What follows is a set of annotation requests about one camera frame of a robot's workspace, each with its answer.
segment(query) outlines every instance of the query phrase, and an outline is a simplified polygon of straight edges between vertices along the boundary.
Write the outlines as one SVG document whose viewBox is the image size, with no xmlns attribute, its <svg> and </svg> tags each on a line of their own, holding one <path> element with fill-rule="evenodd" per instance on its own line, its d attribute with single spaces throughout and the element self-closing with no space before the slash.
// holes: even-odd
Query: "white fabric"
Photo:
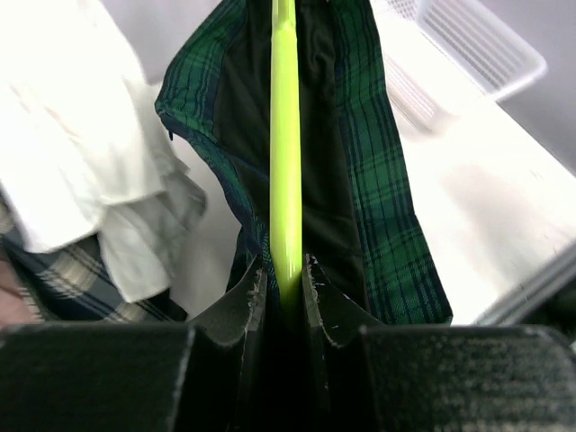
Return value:
<svg viewBox="0 0 576 432">
<path fill-rule="evenodd" d="M 19 0 L 0 6 L 0 53 L 0 183 L 26 249 L 98 232 L 125 301 L 164 291 L 205 197 L 130 44 L 97 0 Z"/>
</svg>

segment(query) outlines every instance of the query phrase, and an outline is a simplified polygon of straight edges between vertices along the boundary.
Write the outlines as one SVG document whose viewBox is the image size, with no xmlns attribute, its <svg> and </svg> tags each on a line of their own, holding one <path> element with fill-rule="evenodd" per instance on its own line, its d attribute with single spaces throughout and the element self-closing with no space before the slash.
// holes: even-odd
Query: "pink fabric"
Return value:
<svg viewBox="0 0 576 432">
<path fill-rule="evenodd" d="M 36 320 L 18 292 L 12 269 L 5 261 L 0 260 L 0 329 L 11 324 Z"/>
</svg>

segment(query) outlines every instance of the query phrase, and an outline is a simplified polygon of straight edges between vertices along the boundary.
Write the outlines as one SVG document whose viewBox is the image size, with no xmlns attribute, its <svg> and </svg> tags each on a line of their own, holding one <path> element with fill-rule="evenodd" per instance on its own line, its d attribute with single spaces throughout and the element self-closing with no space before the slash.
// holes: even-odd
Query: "white plastic container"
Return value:
<svg viewBox="0 0 576 432">
<path fill-rule="evenodd" d="M 531 86 L 544 58 L 475 0 L 373 0 L 391 100 L 442 131 L 483 97 Z"/>
</svg>

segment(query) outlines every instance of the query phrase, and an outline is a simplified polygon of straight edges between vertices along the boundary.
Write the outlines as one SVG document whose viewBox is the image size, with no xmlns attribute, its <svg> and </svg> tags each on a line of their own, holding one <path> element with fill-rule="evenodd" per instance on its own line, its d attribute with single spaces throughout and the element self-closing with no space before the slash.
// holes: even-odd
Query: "gray background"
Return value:
<svg viewBox="0 0 576 432">
<path fill-rule="evenodd" d="M 148 80 L 156 82 L 218 0 L 103 2 L 138 52 Z M 540 51 L 549 68 L 541 81 L 503 108 L 576 173 L 576 0 L 482 2 Z"/>
</svg>

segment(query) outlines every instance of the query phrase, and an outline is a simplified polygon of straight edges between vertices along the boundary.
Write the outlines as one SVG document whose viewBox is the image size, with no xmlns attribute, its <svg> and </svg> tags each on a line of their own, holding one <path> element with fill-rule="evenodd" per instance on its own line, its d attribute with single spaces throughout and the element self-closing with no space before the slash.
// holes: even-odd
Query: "green plaid cloth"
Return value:
<svg viewBox="0 0 576 432">
<path fill-rule="evenodd" d="M 447 322 L 452 312 L 414 213 L 401 141 L 385 93 L 372 7 L 369 0 L 331 0 L 329 6 L 337 51 L 339 128 L 371 312 L 387 324 Z M 277 301 L 267 226 L 257 217 L 232 156 L 219 147 L 214 134 L 224 56 L 246 19 L 247 0 L 220 3 L 175 56 L 156 108 L 166 127 L 187 140 L 218 177 L 242 225 L 233 273 L 239 262 L 238 268 L 246 268 L 262 253 L 272 276 L 271 297 Z"/>
</svg>

